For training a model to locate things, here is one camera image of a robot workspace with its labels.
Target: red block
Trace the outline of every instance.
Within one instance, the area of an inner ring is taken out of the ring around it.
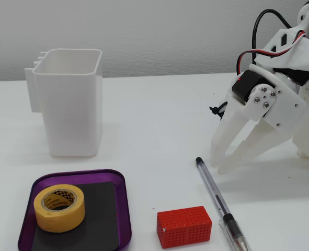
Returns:
[[[168,248],[210,240],[211,226],[205,208],[195,207],[158,213],[156,231]]]

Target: ballpoint pen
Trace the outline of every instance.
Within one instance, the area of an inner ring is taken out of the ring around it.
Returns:
[[[223,218],[223,221],[220,222],[220,227],[230,245],[232,251],[251,251],[243,232],[241,231],[238,223],[233,218],[233,215],[230,213],[221,193],[218,190],[218,187],[211,177],[211,174],[203,162],[203,160],[198,157],[196,158],[197,167],[200,169],[200,173],[207,184],[207,187],[213,197],[213,200],[217,206],[217,209]]]

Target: pen cap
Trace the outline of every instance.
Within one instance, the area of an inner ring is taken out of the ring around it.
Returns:
[[[200,162],[203,162],[203,163],[204,163],[204,161],[202,160],[201,157],[197,157],[197,158],[196,158],[196,164],[199,164]]]

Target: masking tape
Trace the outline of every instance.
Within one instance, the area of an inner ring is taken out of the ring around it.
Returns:
[[[38,226],[63,233],[80,225],[85,217],[83,192],[72,185],[55,185],[42,190],[33,202]]]

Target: white 3d-printed cup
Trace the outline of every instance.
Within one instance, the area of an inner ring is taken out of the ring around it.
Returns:
[[[50,154],[95,155],[101,138],[100,50],[54,49],[25,69],[31,110],[41,112]]]

